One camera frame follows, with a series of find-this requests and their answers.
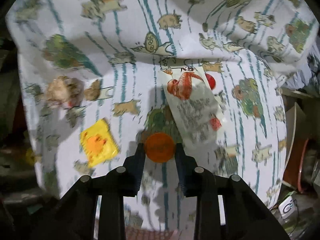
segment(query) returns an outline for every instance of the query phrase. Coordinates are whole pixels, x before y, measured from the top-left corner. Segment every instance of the wire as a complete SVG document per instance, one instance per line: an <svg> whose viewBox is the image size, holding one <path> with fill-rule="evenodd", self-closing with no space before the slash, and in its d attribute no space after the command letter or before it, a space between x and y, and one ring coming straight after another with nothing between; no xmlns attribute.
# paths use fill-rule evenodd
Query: wire
<svg viewBox="0 0 320 240"><path fill-rule="evenodd" d="M293 230L291 231L291 233L288 235L289 237L290 237L291 234L296 230L296 228L297 228L297 226L298 226L298 223L299 223L299 220L300 220L299 208L298 208L297 200L295 199L293 202L294 202L295 205L297 206L297 213L298 213L298 215L297 215L297 223L296 223L296 225L294 226L294 228L293 228Z"/></svg>

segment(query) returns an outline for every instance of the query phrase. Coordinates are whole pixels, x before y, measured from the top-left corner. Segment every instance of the orange disc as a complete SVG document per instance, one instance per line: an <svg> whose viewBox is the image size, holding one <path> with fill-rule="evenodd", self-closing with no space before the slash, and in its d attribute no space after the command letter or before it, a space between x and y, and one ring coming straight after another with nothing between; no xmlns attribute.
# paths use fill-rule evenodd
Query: orange disc
<svg viewBox="0 0 320 240"><path fill-rule="evenodd" d="M158 132L150 135L144 143L144 150L150 160L165 163L175 152L176 145L171 136Z"/></svg>

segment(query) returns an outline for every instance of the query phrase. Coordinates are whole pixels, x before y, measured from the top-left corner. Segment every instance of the yellow packet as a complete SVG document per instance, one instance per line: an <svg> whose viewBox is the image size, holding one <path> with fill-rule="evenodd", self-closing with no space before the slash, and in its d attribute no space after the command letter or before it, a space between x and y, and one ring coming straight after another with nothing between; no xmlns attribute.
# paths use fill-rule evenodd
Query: yellow packet
<svg viewBox="0 0 320 240"><path fill-rule="evenodd" d="M109 126L103 119L80 134L80 143L87 155L90 168L114 158L119 152Z"/></svg>

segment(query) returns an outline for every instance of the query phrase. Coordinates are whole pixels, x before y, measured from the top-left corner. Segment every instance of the white paper packet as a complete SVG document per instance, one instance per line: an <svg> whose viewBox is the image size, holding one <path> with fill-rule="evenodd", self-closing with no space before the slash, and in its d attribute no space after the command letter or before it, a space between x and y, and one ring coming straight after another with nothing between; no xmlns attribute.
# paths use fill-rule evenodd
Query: white paper packet
<svg viewBox="0 0 320 240"><path fill-rule="evenodd" d="M188 148L214 141L226 119L202 67L159 71L172 116Z"/></svg>

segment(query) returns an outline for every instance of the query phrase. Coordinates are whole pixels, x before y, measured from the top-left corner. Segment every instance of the bedsheet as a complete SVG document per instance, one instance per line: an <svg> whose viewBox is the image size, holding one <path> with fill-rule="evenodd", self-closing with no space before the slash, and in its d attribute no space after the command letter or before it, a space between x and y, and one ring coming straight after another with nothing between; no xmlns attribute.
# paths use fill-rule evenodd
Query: bedsheet
<svg viewBox="0 0 320 240"><path fill-rule="evenodd" d="M240 175L267 207L276 202L286 127L272 73L292 71L317 33L303 0L17 0L7 24L19 49L37 179L48 192L61 197L81 175L105 175L148 134L181 142L158 71L202 66L216 81L212 92L228 124L213 145L186 153L218 175ZM41 98L58 75L85 87L99 79L102 96L51 109ZM120 153L89 168L79 134L101 118ZM147 158L138 196L124 203L126 225L194 226L196 200L183 197L173 159Z"/></svg>

